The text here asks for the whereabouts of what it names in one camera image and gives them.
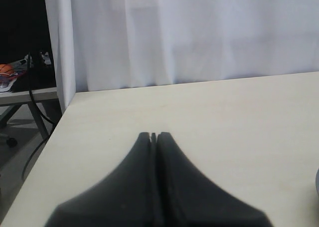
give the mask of chair wheel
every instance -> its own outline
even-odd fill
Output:
[[[17,146],[18,141],[16,141],[15,138],[9,138],[9,139],[7,139],[7,141],[6,141],[6,144],[7,144],[10,148],[13,148],[13,147]]]

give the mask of basketball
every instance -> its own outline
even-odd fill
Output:
[[[0,64],[0,76],[8,76],[14,73],[14,69],[10,64]]]

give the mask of gray floor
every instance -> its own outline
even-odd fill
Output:
[[[2,113],[6,107],[0,107]],[[23,105],[8,121],[7,127],[0,129],[0,133],[9,134],[18,141],[18,146],[9,148],[0,138],[0,189],[2,203],[0,206],[0,223],[10,208],[14,198],[22,186],[21,174],[25,162],[30,154],[41,142],[42,138],[27,105]],[[28,171],[32,168],[36,158],[30,162]]]

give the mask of white curtain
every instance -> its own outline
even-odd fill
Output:
[[[58,91],[319,70],[319,0],[45,0]]]

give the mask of cable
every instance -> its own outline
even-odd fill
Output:
[[[35,155],[35,153],[40,149],[40,147],[44,144],[44,142],[46,142],[49,138],[50,138],[51,134],[48,135],[47,137],[45,137],[40,144],[34,149],[34,151],[32,152],[32,154],[29,156],[28,160],[26,161],[23,170],[22,170],[22,174],[21,174],[21,179],[24,182],[25,181],[25,172],[26,172],[26,168],[28,167],[30,161],[32,160],[33,156]]]
[[[27,59],[27,62],[26,62],[26,70],[27,70],[27,75],[28,75],[28,78],[29,78],[29,94],[30,94],[31,101],[34,104],[34,107],[36,108],[36,110],[39,112],[40,116],[42,116],[44,120],[46,120],[47,122],[51,123],[53,125],[53,127],[55,127],[56,123],[54,123],[49,118],[47,118],[42,113],[42,111],[39,109],[39,107],[37,106],[37,104],[35,102],[35,99],[34,99],[34,96],[33,96],[33,93],[32,93],[32,88],[31,88],[30,57],[31,57],[31,53],[29,52],[28,59]]]

